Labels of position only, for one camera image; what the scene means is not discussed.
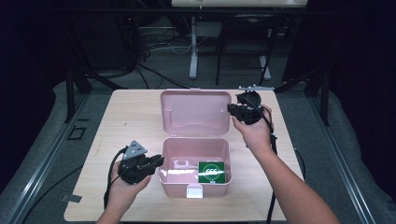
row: hand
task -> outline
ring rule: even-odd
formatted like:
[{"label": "hand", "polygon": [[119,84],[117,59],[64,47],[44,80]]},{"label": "hand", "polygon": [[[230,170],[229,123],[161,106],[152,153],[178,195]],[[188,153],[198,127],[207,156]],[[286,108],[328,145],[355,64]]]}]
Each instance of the hand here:
[{"label": "hand", "polygon": [[[265,108],[263,111],[264,116],[271,122],[272,127],[274,128],[274,124],[271,121],[272,112],[271,108],[263,105]],[[246,125],[239,121],[236,117],[232,116],[233,126],[236,130],[238,130],[243,138],[247,147],[252,151],[252,153],[256,156],[257,153],[263,150],[271,150],[271,141],[270,141],[270,129],[265,122],[264,119],[260,119],[256,123]]]},{"label": "hand", "polygon": [[151,179],[151,176],[148,175],[139,183],[130,185],[119,177],[119,166],[120,161],[117,161],[113,166],[111,181],[116,180],[110,187],[106,210],[97,223],[109,223],[112,221],[118,223],[134,202],[137,193],[144,189]]}]

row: table leg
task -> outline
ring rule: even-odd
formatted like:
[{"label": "table leg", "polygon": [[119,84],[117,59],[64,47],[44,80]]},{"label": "table leg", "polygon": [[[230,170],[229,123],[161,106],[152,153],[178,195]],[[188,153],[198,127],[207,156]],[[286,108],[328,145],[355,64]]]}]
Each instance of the table leg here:
[{"label": "table leg", "polygon": [[[260,56],[259,60],[260,60],[260,66],[264,67],[265,63],[266,63],[265,56],[264,55]],[[264,80],[265,81],[270,81],[271,80],[270,69],[268,67],[267,67],[267,69],[265,70],[265,73],[264,73]]]},{"label": "table leg", "polygon": [[198,49],[197,49],[197,34],[196,34],[195,17],[191,18],[191,65],[190,65],[190,79],[197,78],[198,68]]}]

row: black cable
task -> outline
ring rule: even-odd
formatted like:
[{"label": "black cable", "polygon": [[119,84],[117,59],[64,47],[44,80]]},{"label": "black cable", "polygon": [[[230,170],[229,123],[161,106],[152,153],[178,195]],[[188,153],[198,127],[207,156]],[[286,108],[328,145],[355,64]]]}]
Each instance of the black cable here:
[{"label": "black cable", "polygon": [[53,184],[49,189],[47,189],[36,201],[35,203],[29,208],[29,211],[26,213],[25,217],[23,218],[22,223],[25,223],[27,218],[30,216],[30,214],[33,212],[35,207],[38,205],[38,203],[51,191],[53,190],[56,186],[58,186],[62,181],[66,180],[67,177],[75,173],[76,171],[80,170],[82,168],[82,165],[70,172],[69,174],[65,175],[63,178],[58,180],[55,184]]},{"label": "black cable", "polygon": [[[266,111],[268,111],[269,115],[270,115],[270,120],[271,122],[264,116],[264,114],[260,111],[260,109],[255,106],[253,103],[251,103],[249,101],[249,99],[247,97],[244,97],[242,95],[239,95],[239,97],[243,97],[244,100],[247,102],[247,105],[253,107],[260,115],[260,117],[262,117],[262,119],[264,119],[265,123],[268,125],[268,128],[270,130],[270,141],[271,141],[271,148],[272,150],[275,152],[275,154],[277,155],[277,149],[276,149],[276,137],[275,137],[275,133],[274,133],[274,129],[272,127],[272,114],[271,112],[264,107],[264,109]],[[275,201],[276,201],[276,196],[275,193],[272,193],[272,197],[271,197],[271,202],[270,202],[270,207],[268,208],[268,214],[267,214],[267,220],[266,223],[269,224],[271,223],[271,219],[272,219],[272,214],[274,212],[274,207],[275,207]]]},{"label": "black cable", "polygon": [[155,87],[155,89],[158,90],[162,84],[163,84],[163,77],[161,77],[161,82],[160,82],[160,84],[158,84],[158,86]]},{"label": "black cable", "polygon": [[165,39],[165,40],[162,40],[162,41],[157,41],[157,40],[155,39],[155,40],[156,40],[156,41],[155,41],[156,43],[153,43],[153,45],[147,47],[146,50],[156,49],[159,45],[171,45],[171,44],[176,44],[176,43],[180,42],[180,40],[184,40],[184,39],[186,39],[186,37],[183,37],[183,36],[180,36],[180,35],[173,36],[173,37],[171,37],[171,38],[169,38],[169,39]]},{"label": "black cable", "polygon": [[294,148],[294,151],[296,152],[297,157],[300,159],[301,165],[303,167],[303,178],[305,179],[305,162],[304,162],[304,158],[300,154],[300,152],[297,150],[297,148]]},{"label": "black cable", "polygon": [[140,74],[140,76],[142,77],[143,81],[144,81],[145,84],[146,84],[146,88],[149,90],[149,84],[148,84],[148,82],[146,81],[145,77],[143,76],[142,72],[140,71],[139,67],[136,67],[136,71]]},{"label": "black cable", "polygon": [[122,71],[120,71],[117,74],[112,74],[112,75],[101,75],[101,77],[105,77],[107,79],[113,79],[113,78],[117,78],[117,77],[125,77],[126,75],[130,74],[131,72],[133,72],[134,69],[133,68],[125,68]]},{"label": "black cable", "polygon": [[118,175],[116,178],[113,179],[113,181],[111,181],[110,187],[113,185],[113,183],[120,178],[120,175]]},{"label": "black cable", "polygon": [[108,175],[107,175],[106,193],[105,193],[105,196],[104,196],[105,208],[106,208],[107,202],[108,202],[108,194],[109,194],[109,192],[110,192],[110,187],[111,187],[111,185],[113,184],[113,182],[111,182],[111,173],[113,172],[114,163],[116,163],[116,159],[119,157],[119,155],[120,155],[121,153],[125,153],[125,152],[126,152],[126,149],[128,149],[128,147],[125,147],[125,148],[121,149],[121,150],[116,154],[116,156],[113,158],[113,161],[112,161],[111,164],[110,164],[110,169],[108,170]]},{"label": "black cable", "polygon": [[184,88],[184,89],[188,89],[188,88],[197,88],[197,87],[194,87],[194,86],[191,86],[191,85],[187,85],[187,84],[178,82],[178,81],[176,81],[176,80],[173,80],[173,79],[170,78],[170,77],[166,77],[166,76],[164,76],[163,74],[161,74],[161,73],[159,73],[159,72],[157,72],[157,71],[155,71],[155,70],[153,70],[153,69],[151,69],[151,68],[148,68],[148,67],[146,67],[145,65],[143,65],[143,64],[141,64],[141,63],[138,63],[138,65],[141,66],[142,68],[144,68],[144,69],[146,69],[146,70],[148,70],[148,71],[150,71],[150,72],[152,72],[152,73],[158,75],[159,77],[162,77],[162,78],[164,78],[165,80],[167,80],[167,81],[169,81],[169,82],[171,82],[171,83],[173,83],[173,84],[175,84],[175,85],[177,85],[177,86],[179,86],[179,87],[182,87],[182,88]]}]

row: pink plastic box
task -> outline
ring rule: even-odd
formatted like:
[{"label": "pink plastic box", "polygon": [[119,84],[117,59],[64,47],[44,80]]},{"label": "pink plastic box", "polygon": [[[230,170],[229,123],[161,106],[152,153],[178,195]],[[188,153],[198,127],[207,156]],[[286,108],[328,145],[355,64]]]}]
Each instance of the pink plastic box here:
[{"label": "pink plastic box", "polygon": [[[230,149],[220,137],[230,128],[226,91],[168,90],[161,94],[163,129],[172,134],[163,142],[165,161],[160,181],[169,197],[219,197],[232,180]],[[198,183],[199,161],[223,161],[224,184]]]}]

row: card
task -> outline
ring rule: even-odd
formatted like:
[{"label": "card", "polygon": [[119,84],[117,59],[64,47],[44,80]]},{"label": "card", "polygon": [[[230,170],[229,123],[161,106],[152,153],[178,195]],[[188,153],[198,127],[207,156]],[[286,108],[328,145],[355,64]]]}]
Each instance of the card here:
[{"label": "card", "polygon": [[198,172],[198,183],[225,183],[225,169],[223,161],[200,161]]}]

